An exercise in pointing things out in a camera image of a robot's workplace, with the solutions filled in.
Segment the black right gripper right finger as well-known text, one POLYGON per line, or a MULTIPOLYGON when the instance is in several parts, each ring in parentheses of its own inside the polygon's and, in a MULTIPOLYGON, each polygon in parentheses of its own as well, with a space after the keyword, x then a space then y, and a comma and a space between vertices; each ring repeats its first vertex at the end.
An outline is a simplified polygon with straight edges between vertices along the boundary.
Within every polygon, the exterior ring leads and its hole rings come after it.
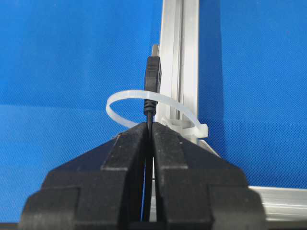
POLYGON ((160 123, 152 132, 157 218, 165 229, 266 229, 260 195, 240 168, 160 123))

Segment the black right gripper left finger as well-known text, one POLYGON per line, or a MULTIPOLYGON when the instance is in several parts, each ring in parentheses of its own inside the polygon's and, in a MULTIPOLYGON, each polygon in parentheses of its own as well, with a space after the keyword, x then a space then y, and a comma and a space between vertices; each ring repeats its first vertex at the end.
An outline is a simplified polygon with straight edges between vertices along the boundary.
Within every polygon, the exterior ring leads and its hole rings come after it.
POLYGON ((21 230, 125 230, 141 219, 145 123, 51 170, 28 197, 21 230))

